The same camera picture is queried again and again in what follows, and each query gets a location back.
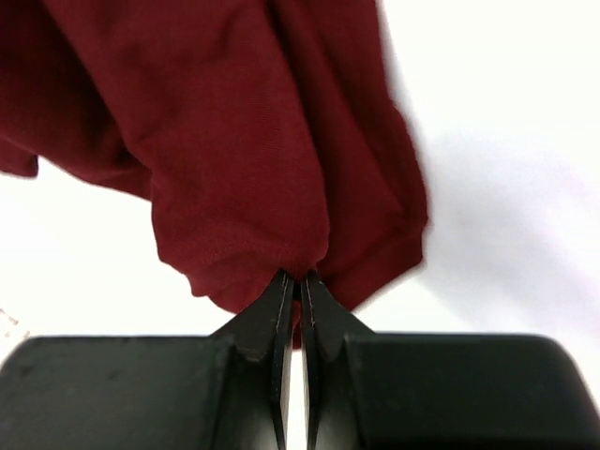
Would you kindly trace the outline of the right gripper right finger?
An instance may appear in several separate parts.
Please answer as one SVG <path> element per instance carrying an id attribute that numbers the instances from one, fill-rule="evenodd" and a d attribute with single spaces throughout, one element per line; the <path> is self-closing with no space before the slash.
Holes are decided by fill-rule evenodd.
<path id="1" fill-rule="evenodd" d="M 300 286 L 310 449 L 595 449 L 599 415 L 554 340 L 377 333 Z"/>

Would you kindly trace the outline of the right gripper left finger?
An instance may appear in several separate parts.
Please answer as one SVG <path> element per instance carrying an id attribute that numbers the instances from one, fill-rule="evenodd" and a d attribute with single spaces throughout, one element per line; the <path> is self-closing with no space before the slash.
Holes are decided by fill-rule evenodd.
<path id="1" fill-rule="evenodd" d="M 5 449 L 282 449 L 293 281 L 207 337 L 36 337 L 1 369 Z"/>

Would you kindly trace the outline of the maroon t shirt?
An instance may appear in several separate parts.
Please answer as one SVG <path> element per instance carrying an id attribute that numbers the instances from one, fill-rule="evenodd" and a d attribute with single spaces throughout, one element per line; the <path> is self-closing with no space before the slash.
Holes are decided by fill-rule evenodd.
<path id="1" fill-rule="evenodd" d="M 149 201 L 159 258 L 237 313 L 279 270 L 356 308 L 428 203 L 374 1 L 5 1 L 1 170 Z"/>

